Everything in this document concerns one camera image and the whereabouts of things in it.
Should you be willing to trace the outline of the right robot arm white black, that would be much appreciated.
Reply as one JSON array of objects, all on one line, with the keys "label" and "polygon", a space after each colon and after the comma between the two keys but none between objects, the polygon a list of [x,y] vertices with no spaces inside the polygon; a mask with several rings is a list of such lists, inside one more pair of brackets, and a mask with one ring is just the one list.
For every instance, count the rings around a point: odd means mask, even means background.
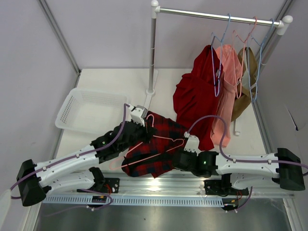
[{"label": "right robot arm white black", "polygon": [[[300,158],[286,148],[276,153],[255,156],[225,156],[215,151],[200,153],[181,150],[172,159],[172,166],[181,171],[191,172],[197,177],[229,176],[220,181],[220,190],[231,194],[236,189],[253,186],[256,179],[269,179],[280,188],[289,191],[304,191],[304,173]],[[249,180],[246,175],[255,178]]]}]

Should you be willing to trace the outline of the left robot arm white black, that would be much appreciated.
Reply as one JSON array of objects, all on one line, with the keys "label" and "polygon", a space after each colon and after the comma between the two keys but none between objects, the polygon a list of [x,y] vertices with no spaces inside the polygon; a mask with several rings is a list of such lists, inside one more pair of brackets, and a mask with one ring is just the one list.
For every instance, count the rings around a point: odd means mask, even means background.
[{"label": "left robot arm white black", "polygon": [[40,163],[32,159],[24,161],[16,177],[22,205],[38,204],[57,192],[100,192],[104,188],[104,177],[97,165],[141,142],[149,142],[156,133],[149,124],[125,121],[72,154]]}]

